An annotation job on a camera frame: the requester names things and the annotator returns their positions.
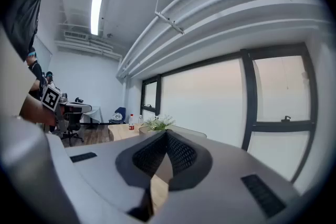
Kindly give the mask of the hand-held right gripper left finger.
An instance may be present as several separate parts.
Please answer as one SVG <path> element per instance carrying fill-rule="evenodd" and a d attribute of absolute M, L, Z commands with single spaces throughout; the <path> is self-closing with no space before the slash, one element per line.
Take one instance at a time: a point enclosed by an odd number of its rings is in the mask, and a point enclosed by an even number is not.
<path fill-rule="evenodd" d="M 132 187 L 143 189 L 140 204 L 128 214 L 143 222 L 153 215 L 151 179 L 159 169 L 167 153 L 165 131 L 160 131 L 144 141 L 123 150 L 116 158 L 115 165 L 124 181 Z"/>

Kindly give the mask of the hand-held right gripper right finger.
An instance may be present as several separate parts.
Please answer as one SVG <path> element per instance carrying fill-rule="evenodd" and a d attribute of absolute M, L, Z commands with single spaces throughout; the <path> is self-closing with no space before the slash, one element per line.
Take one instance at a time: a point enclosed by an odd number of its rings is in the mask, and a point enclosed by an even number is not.
<path fill-rule="evenodd" d="M 196 187 L 210 172 L 213 158 L 203 146 L 167 130 L 166 153 L 170 159 L 173 177 L 169 191 L 182 191 Z"/>

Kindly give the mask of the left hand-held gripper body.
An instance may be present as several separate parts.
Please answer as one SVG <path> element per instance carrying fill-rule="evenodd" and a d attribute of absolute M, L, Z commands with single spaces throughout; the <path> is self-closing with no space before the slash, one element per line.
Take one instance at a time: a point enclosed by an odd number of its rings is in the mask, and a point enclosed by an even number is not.
<path fill-rule="evenodd" d="M 67 94 L 60 90 L 47 86 L 44 88 L 41 103 L 54 114 L 55 130 L 52 134 L 58 135 L 61 139 L 68 138 L 67 126 L 65 120 L 65 105 L 67 103 Z"/>

